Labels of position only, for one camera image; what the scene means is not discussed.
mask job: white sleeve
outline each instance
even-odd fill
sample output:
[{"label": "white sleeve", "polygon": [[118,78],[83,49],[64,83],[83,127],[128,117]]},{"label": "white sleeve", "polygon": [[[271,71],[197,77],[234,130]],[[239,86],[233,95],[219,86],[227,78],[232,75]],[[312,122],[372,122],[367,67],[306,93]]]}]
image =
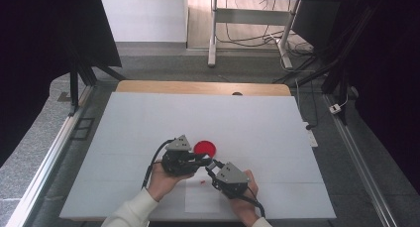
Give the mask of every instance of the white sleeve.
[{"label": "white sleeve", "polygon": [[124,202],[112,213],[102,227],[146,227],[149,223],[149,215],[158,203],[143,188],[132,200]]},{"label": "white sleeve", "polygon": [[271,225],[265,220],[265,218],[261,217],[253,224],[253,227],[270,227]]}]

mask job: small red object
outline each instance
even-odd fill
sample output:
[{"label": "small red object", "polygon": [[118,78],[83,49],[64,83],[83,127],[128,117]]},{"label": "small red object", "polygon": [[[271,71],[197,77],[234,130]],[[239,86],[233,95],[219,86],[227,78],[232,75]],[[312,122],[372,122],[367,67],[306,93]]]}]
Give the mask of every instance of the small red object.
[{"label": "small red object", "polygon": [[210,141],[200,141],[194,146],[195,154],[207,154],[211,158],[216,155],[216,146]]}]

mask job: person's right arm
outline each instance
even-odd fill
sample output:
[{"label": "person's right arm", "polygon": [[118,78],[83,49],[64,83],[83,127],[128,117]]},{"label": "person's right arm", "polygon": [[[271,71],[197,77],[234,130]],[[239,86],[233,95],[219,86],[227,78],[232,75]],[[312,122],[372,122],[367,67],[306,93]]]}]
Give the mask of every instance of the person's right arm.
[{"label": "person's right arm", "polygon": [[[259,192],[259,187],[254,180],[253,173],[250,170],[245,170],[244,173],[250,178],[245,196],[255,198]],[[230,199],[229,203],[233,212],[247,227],[268,227],[271,226],[263,217],[259,217],[256,213],[256,207],[241,199]]]}]

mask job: red lid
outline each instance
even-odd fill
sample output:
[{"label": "red lid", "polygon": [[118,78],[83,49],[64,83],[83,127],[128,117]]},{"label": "red lid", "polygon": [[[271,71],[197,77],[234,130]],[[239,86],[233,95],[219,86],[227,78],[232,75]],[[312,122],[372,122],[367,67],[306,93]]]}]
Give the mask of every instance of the red lid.
[{"label": "red lid", "polygon": [[207,154],[211,158],[216,155],[216,146],[210,141],[200,141],[194,146],[195,154]]}]

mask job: wall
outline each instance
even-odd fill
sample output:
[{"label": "wall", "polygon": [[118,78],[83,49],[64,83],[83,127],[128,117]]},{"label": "wall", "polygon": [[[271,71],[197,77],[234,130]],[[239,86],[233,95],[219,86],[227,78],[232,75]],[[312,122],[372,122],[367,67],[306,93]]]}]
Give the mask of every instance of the wall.
[{"label": "wall", "polygon": [[186,0],[102,0],[102,3],[115,42],[186,42]]}]

